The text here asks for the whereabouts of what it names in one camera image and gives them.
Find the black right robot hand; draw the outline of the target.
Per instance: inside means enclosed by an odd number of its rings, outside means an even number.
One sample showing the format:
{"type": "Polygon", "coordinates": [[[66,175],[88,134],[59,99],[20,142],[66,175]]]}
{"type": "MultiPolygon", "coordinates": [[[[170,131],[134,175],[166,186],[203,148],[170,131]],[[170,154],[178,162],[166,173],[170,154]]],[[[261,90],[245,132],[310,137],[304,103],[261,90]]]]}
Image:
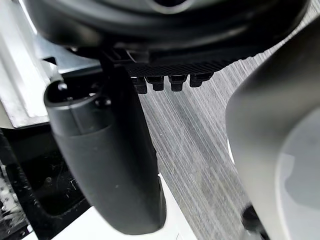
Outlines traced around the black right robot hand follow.
{"type": "Polygon", "coordinates": [[[147,84],[174,91],[286,38],[307,0],[27,0],[37,32],[100,71],[64,77],[44,92],[53,137],[98,213],[125,235],[167,220],[157,153],[139,99],[147,84]]]}

